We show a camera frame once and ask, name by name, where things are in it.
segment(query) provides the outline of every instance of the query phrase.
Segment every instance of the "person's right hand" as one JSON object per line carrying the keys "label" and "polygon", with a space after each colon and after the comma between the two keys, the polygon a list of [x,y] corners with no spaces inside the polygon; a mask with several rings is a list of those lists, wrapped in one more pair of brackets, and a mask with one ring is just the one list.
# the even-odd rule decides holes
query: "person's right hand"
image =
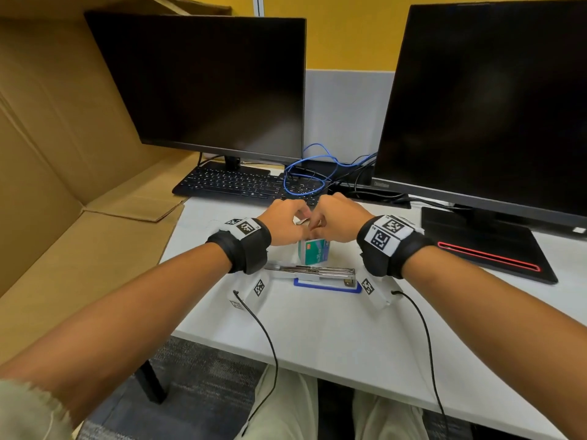
{"label": "person's right hand", "polygon": [[350,242],[364,223],[374,216],[358,203],[345,198],[341,193],[323,195],[310,216],[310,236],[312,239]]}

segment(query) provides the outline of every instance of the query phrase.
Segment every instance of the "white desk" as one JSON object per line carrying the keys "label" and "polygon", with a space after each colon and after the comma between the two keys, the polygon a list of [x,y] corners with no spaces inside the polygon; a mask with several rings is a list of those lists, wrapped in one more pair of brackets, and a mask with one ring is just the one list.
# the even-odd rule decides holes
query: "white desk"
{"label": "white desk", "polygon": [[[376,215],[392,213],[420,221],[417,206],[412,210],[365,207]],[[258,216],[262,210],[192,198],[186,202],[162,260],[203,244],[220,222],[235,216]],[[587,325],[587,243],[541,233],[535,236],[558,276],[556,286],[492,273]],[[294,260],[294,252],[295,246],[270,247],[269,259]],[[333,243],[329,262],[359,266],[358,254],[354,242]],[[429,326],[438,393],[447,414],[531,439],[564,438],[480,362],[414,288],[406,281],[400,281],[400,286],[418,304]],[[284,368],[439,412],[431,385],[426,335],[418,314],[405,299],[375,313],[364,298],[364,293],[296,288],[290,281],[276,280],[258,316]],[[273,362],[257,323],[228,303],[223,280],[173,334]]]}

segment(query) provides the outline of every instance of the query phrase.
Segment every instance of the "sleeve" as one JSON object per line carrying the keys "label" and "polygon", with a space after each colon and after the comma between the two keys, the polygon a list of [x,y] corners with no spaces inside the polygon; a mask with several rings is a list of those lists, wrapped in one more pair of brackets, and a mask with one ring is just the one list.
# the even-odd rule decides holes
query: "sleeve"
{"label": "sleeve", "polygon": [[69,413],[49,392],[31,384],[0,380],[3,440],[71,440]]}

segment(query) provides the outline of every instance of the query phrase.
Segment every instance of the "black wristband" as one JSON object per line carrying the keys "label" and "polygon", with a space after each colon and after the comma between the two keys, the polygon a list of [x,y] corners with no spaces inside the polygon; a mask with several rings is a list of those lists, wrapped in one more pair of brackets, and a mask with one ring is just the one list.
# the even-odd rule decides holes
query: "black wristband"
{"label": "black wristband", "polygon": [[[232,263],[229,273],[245,272],[251,274],[267,264],[267,248],[271,245],[271,233],[267,226],[256,218],[253,221],[260,227],[239,239],[229,230],[220,230],[211,235],[206,242],[214,242],[226,253]],[[231,222],[242,222],[235,219]]]}
{"label": "black wristband", "polygon": [[[387,256],[384,252],[365,240],[371,226],[382,217],[383,216],[375,216],[368,220],[359,230],[357,244],[359,244],[359,247],[363,250],[363,253],[361,253],[363,263],[367,271],[373,276],[390,275],[397,279],[403,279],[401,269],[408,258],[421,248],[428,245],[434,245],[434,243],[428,237],[414,229],[413,226],[410,226],[413,231],[399,242],[399,245],[395,248],[391,256]],[[398,221],[401,226],[407,225],[407,222],[405,222],[404,219],[392,218],[394,221]]]}

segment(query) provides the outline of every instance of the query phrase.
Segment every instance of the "forearm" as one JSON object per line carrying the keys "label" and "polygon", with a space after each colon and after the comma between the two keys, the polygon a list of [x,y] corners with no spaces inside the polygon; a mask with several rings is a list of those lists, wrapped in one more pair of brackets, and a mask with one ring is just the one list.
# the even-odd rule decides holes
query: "forearm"
{"label": "forearm", "polygon": [[51,392],[75,424],[164,343],[230,267],[216,244],[170,259],[68,318],[0,366],[0,378]]}
{"label": "forearm", "polygon": [[585,438],[585,326],[436,247],[402,273],[491,370],[566,436]]}

